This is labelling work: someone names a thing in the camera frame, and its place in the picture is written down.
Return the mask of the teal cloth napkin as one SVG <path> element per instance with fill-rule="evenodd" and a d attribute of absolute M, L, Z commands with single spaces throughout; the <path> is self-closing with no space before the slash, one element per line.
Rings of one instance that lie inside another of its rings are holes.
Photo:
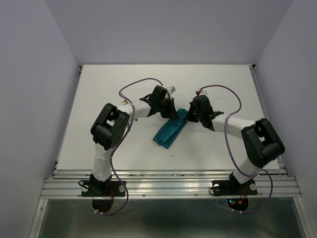
<path fill-rule="evenodd" d="M 154 136 L 153 141 L 168 149 L 187 123 L 186 109 L 177 111 L 177 119 L 169 119 Z"/>

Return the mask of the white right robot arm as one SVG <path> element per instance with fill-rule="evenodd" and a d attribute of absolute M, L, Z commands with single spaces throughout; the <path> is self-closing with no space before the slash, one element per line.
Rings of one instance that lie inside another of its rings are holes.
<path fill-rule="evenodd" d="M 243 191 L 248 181 L 285 152 L 285 146 L 269 120 L 264 118 L 257 121 L 245 120 L 214 111 L 206 95 L 193 98 L 187 120 L 201 123 L 211 131 L 223 132 L 230 157 L 233 155 L 228 135 L 243 140 L 247 158 L 241 165 L 237 165 L 232 159 L 236 170 L 230 175 L 228 188 L 233 193 Z"/>

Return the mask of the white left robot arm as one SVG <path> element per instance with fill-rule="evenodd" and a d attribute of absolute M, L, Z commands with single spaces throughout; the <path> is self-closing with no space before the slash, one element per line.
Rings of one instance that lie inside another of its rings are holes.
<path fill-rule="evenodd" d="M 157 85 L 153 92 L 135 102 L 122 106 L 106 104 L 91 127 L 91 135 L 95 143 L 95 163 L 90 174 L 93 190 L 98 195 L 106 195 L 110 191 L 111 165 L 115 149 L 129 132 L 133 121 L 147 118 L 157 113 L 165 119 L 178 118 L 174 98 L 174 86 Z"/>

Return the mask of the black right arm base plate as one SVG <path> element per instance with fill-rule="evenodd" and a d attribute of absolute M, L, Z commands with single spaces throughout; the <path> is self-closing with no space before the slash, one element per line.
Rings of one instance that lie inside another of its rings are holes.
<path fill-rule="evenodd" d="M 241 194 L 257 195 L 257 186 L 252 179 L 244 184 L 233 180 L 214 180 L 209 193 L 213 196 L 240 196 Z"/>

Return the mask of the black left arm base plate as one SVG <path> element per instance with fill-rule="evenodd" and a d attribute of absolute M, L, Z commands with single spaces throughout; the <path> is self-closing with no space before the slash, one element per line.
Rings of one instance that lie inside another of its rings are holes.
<path fill-rule="evenodd" d="M 100 185 L 89 180 L 80 180 L 78 182 L 82 188 L 82 197 L 125 197 L 126 190 L 119 181 L 106 181 L 106 184 Z"/>

